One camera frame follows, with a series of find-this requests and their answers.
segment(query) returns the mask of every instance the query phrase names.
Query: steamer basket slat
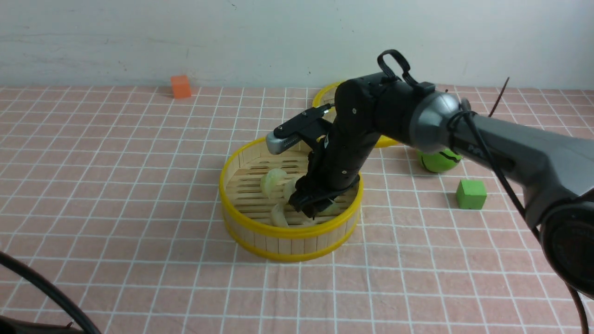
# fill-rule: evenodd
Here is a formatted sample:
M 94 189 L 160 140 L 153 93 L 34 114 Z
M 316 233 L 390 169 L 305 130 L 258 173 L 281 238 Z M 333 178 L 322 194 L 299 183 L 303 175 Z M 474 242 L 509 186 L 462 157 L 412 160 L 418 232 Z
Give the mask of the steamer basket slat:
M 272 260 L 304 261 L 332 252 L 350 237 L 361 215 L 363 180 L 337 197 L 337 210 L 317 216 L 315 224 L 288 204 L 285 217 L 289 227 L 271 224 L 272 207 L 284 203 L 284 184 L 307 172 L 309 151 L 301 142 L 280 155 L 271 155 L 261 138 L 239 149 L 225 164 L 219 183 L 223 218 L 231 237 L 246 250 Z M 268 198 L 260 190 L 260 179 L 273 168 L 283 169 L 287 177 Z

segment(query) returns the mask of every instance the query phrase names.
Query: black wire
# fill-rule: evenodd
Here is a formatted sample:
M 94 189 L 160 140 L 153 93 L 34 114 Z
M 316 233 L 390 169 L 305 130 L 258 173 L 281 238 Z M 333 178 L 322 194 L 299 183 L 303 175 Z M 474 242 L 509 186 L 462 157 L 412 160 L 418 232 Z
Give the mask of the black wire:
M 86 334 L 101 334 L 97 326 L 87 317 L 73 301 L 71 301 L 54 284 L 51 284 L 40 273 L 29 268 L 22 262 L 16 260 L 10 255 L 0 251 L 0 265 L 8 268 L 10 271 L 21 276 L 31 284 L 40 289 L 51 300 L 56 302 L 72 319 L 81 327 Z
M 477 129 L 475 121 L 472 118 L 473 113 L 470 110 L 463 111 L 462 117 L 466 121 L 466 124 L 468 125 L 470 132 L 474 136 L 479 147 L 485 154 L 485 157 L 487 158 L 487 161 L 491 165 L 493 172 L 495 172 L 495 175 L 499 179 L 499 182 L 501 182 L 501 185 L 507 192 L 507 195 L 511 198 L 511 201 L 514 203 L 516 209 L 518 210 L 518 212 L 520 213 L 522 218 L 525 219 L 526 218 L 526 209 L 521 204 L 520 200 L 516 196 L 516 193 L 514 193 L 513 189 L 511 189 L 509 182 L 507 182 L 505 175 L 503 174 L 503 172 L 501 171 L 501 168 L 499 167 L 499 165 L 493 158 L 493 155 L 487 149 L 487 144 L 485 143 L 485 140 L 482 138 L 481 133 Z M 533 228 L 531 231 L 532 231 L 532 234 L 534 235 L 534 237 L 536 238 L 536 240 L 538 241 L 538 243 L 540 243 L 541 238 L 540 238 L 540 232 L 538 231 L 538 229 Z M 588 318 L 586 316 L 586 310 L 584 309 L 584 304 L 582 302 L 582 299 L 580 298 L 580 295 L 573 287 L 571 287 L 570 285 L 567 285 L 567 284 L 566 284 L 566 286 L 567 286 L 567 289 L 569 290 L 569 293 L 571 295 L 571 299 L 573 299 L 573 302 L 576 305 L 577 314 L 580 317 L 580 324 L 582 326 L 582 334 L 588 334 L 589 333 Z

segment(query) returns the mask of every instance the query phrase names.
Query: yellow bowl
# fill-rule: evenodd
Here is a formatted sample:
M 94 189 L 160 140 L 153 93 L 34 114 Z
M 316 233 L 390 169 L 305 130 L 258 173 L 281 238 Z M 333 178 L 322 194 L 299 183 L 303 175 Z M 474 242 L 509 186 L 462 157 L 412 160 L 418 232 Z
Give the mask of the yellow bowl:
M 235 152 L 223 167 L 219 191 L 229 235 L 246 250 L 276 261 L 305 261 L 326 255 L 342 245 L 355 230 L 361 215 L 363 180 L 336 198 L 339 210 L 315 218 L 315 225 L 298 224 L 305 217 L 285 205 L 289 228 L 271 225 L 270 211 L 282 200 L 283 183 L 305 175 L 307 154 L 303 142 L 280 155 L 271 155 L 264 138 Z M 282 168 L 287 178 L 275 186 L 269 199 L 260 191 L 260 179 L 271 168 Z
M 333 84 L 329 84 L 328 86 L 322 88 L 315 95 L 314 101 L 312 102 L 312 106 L 319 107 L 321 105 L 325 105 L 326 103 L 334 103 L 334 93 L 336 92 L 336 87 L 338 87 L 339 84 L 341 84 L 341 83 L 342 83 L 342 81 L 335 82 Z M 334 117 L 336 116 L 336 114 L 334 114 L 335 112 L 336 112 L 335 108 L 332 107 L 332 109 L 330 109 L 330 112 L 327 113 L 324 116 L 324 118 L 330 122 L 334 121 Z M 398 144 L 398 142 L 396 140 L 393 140 L 392 138 L 388 138 L 386 136 L 381 136 L 380 139 L 375 144 L 375 148 L 380 149 L 382 147 L 393 146 L 396 144 Z

